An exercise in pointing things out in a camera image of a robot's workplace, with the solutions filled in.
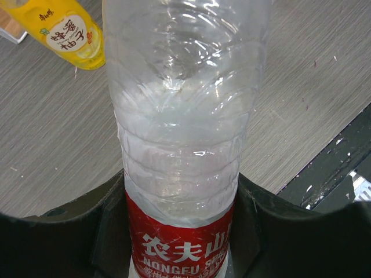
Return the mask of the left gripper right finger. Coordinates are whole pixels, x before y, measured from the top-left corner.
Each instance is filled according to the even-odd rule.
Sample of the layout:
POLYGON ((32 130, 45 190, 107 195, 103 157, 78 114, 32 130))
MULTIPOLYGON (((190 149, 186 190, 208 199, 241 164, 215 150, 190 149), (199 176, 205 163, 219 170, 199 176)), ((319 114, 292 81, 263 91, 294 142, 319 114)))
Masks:
POLYGON ((235 277, 369 277, 370 203, 318 213, 240 175, 230 249, 235 277))

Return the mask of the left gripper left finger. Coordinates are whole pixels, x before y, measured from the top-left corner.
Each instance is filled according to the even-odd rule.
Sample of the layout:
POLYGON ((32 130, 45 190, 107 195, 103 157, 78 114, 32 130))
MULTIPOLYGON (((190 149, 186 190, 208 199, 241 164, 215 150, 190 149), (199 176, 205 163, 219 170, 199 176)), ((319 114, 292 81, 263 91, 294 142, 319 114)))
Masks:
POLYGON ((128 277, 124 171, 37 217, 1 214, 1 277, 128 277))

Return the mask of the clear red-label water bottle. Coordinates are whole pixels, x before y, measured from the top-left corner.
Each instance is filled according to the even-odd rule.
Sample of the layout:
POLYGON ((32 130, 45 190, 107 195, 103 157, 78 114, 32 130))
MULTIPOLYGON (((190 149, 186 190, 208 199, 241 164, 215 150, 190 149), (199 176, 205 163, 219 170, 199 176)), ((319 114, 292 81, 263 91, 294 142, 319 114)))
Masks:
POLYGON ((130 277, 223 277, 271 1, 103 1, 130 277))

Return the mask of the yellow honey pomelo drink bottle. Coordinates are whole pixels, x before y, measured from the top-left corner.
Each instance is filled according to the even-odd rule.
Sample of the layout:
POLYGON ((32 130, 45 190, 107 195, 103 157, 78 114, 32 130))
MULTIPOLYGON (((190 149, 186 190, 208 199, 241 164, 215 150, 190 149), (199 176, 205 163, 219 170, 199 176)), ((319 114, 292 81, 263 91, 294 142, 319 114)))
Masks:
POLYGON ((105 64, 103 32, 78 1, 1 1, 29 35, 82 70, 105 64))

